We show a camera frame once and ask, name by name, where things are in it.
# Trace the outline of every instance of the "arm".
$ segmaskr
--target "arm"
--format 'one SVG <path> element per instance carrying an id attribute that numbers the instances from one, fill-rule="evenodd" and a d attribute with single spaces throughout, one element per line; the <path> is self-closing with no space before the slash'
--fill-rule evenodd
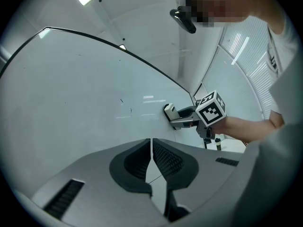
<path id="1" fill-rule="evenodd" d="M 255 0 L 250 15 L 265 21 L 276 35 L 281 34 L 284 30 L 283 10 L 276 0 Z"/>
<path id="2" fill-rule="evenodd" d="M 275 129 L 284 125 L 282 115 L 271 111 L 269 120 L 259 122 L 248 121 L 235 117 L 226 117 L 212 126 L 216 134 L 226 134 L 249 143 L 262 140 Z"/>

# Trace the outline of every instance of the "black trim strip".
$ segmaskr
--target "black trim strip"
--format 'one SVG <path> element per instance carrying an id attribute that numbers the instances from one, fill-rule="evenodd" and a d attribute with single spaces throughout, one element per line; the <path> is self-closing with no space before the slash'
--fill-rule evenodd
<path id="1" fill-rule="evenodd" d="M 148 193 L 152 187 L 145 182 L 146 171 L 151 160 L 151 139 L 116 155 L 109 164 L 114 181 L 128 192 Z"/>
<path id="2" fill-rule="evenodd" d="M 44 207 L 44 210 L 57 219 L 61 219 L 73 200 L 77 197 L 84 183 L 70 180 Z"/>
<path id="3" fill-rule="evenodd" d="M 196 92 L 194 93 L 194 97 L 197 94 L 197 92 L 199 91 L 200 87 L 202 86 L 202 83 L 200 84 L 200 86 L 198 87 L 198 89 L 196 90 Z"/>
<path id="4" fill-rule="evenodd" d="M 190 93 L 184 88 L 182 87 L 179 83 L 177 83 L 174 79 L 172 79 L 171 77 L 169 77 L 168 75 L 166 75 L 164 72 L 162 72 L 161 70 L 159 70 L 158 68 L 156 68 L 155 66 L 153 66 L 152 64 L 148 63 L 147 61 L 143 60 L 141 57 L 135 55 L 134 53 L 128 51 L 128 50 L 124 50 L 122 48 L 120 48 L 118 45 L 115 45 L 109 41 L 106 41 L 106 40 L 103 40 L 103 39 L 100 39 L 98 37 L 95 37 L 93 35 L 88 35 L 86 33 L 83 33 L 83 32 L 78 32 L 78 31 L 75 31 L 75 30 L 71 30 L 71 29 L 67 29 L 67 28 L 58 28 L 58 27 L 51 27 L 51 26 L 47 26 L 45 28 L 43 28 L 41 31 L 39 31 L 37 34 L 35 34 L 33 37 L 29 38 L 27 41 L 25 41 L 16 51 L 15 53 L 9 58 L 9 60 L 6 62 L 6 64 L 4 65 L 4 67 L 2 68 L 1 72 L 0 72 L 0 79 L 5 71 L 5 69 L 8 67 L 8 65 L 10 64 L 10 62 L 14 59 L 14 57 L 23 49 L 24 46 L 26 46 L 29 42 L 32 41 L 32 39 L 34 39 L 38 34 L 40 34 L 43 30 L 46 30 L 46 29 L 53 29 L 53 30 L 59 30 L 59 31 L 64 31 L 64 32 L 69 32 L 69 33 L 73 33 L 73 34 L 77 34 L 77 35 L 81 35 L 81 36 L 84 36 L 84 37 L 88 37 L 88 38 L 91 38 L 91 39 L 94 39 L 94 40 L 98 40 L 100 42 L 103 42 L 105 44 L 108 44 L 110 46 L 113 46 L 115 47 L 116 49 L 119 49 L 131 56 L 133 56 L 134 58 L 144 62 L 145 64 L 149 65 L 150 67 L 154 68 L 156 71 L 160 72 L 162 75 L 164 75 L 165 77 L 167 77 L 168 79 L 172 80 L 174 83 L 176 83 L 179 87 L 181 87 L 183 90 L 185 90 L 190 98 L 191 98 L 191 95 Z"/>
<path id="5" fill-rule="evenodd" d="M 239 163 L 239 161 L 226 159 L 226 158 L 223 158 L 223 157 L 217 158 L 216 162 L 220 162 L 220 163 L 227 164 L 227 165 L 230 165 L 230 166 L 237 166 L 238 163 Z"/>
<path id="6" fill-rule="evenodd" d="M 156 179 L 152 180 L 150 183 L 152 183 L 153 181 L 156 181 L 159 177 L 161 177 L 162 175 L 158 176 Z"/>
<path id="7" fill-rule="evenodd" d="M 203 142 L 204 142 L 204 148 L 207 149 L 207 145 L 206 145 L 206 142 L 205 142 L 204 138 L 203 138 Z"/>

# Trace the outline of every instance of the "wall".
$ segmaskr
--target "wall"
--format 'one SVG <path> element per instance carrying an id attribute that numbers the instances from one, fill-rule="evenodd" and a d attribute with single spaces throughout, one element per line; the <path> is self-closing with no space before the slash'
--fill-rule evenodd
<path id="1" fill-rule="evenodd" d="M 184 41 L 179 39 L 180 28 L 169 15 L 176 7 L 177 0 L 92 0 L 85 6 L 78 0 L 24 0 L 8 24 L 0 46 L 12 55 L 46 26 L 68 28 L 124 44 L 177 80 Z"/>
<path id="2" fill-rule="evenodd" d="M 198 99 L 202 99 L 204 96 L 207 95 L 207 90 L 206 88 L 204 87 L 203 84 L 201 84 L 200 88 L 198 89 L 198 91 L 196 92 L 195 94 L 195 99 L 198 100 Z"/>
<path id="3" fill-rule="evenodd" d="M 187 34 L 186 49 L 190 50 L 184 61 L 183 85 L 194 94 L 212 61 L 223 27 L 197 26 L 195 34 Z"/>
<path id="4" fill-rule="evenodd" d="M 220 41 L 222 48 L 232 58 L 237 58 L 237 64 L 255 91 L 265 119 L 269 118 L 271 110 L 271 95 L 268 90 L 271 79 L 267 70 L 268 42 L 266 22 L 251 16 L 242 23 L 226 26 Z"/>
<path id="5" fill-rule="evenodd" d="M 226 115 L 251 121 L 262 120 L 262 109 L 246 75 L 228 53 L 218 48 L 203 79 L 207 91 L 218 91 L 225 102 Z"/>
<path id="6" fill-rule="evenodd" d="M 4 67 L 5 65 L 5 60 L 3 58 L 0 57 L 0 71 L 2 70 L 2 68 Z"/>
<path id="7" fill-rule="evenodd" d="M 194 127 L 174 131 L 163 113 L 167 103 L 192 105 L 185 90 L 84 36 L 36 36 L 6 68 L 0 88 L 1 161 L 13 188 L 27 197 L 92 152 L 146 138 L 202 142 Z"/>

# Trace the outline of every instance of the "ceiling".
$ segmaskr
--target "ceiling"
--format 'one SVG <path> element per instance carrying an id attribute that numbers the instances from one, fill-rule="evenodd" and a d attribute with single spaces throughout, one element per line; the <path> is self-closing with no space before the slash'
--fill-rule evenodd
<path id="1" fill-rule="evenodd" d="M 197 84 L 193 80 L 202 80 L 210 64 L 222 28 L 198 28 L 194 35 L 185 32 L 169 15 L 178 1 L 92 0 L 83 6 L 78 0 L 25 0 L 1 38 L 0 56 L 7 60 L 46 26 L 68 28 L 124 44 L 192 91 Z"/>

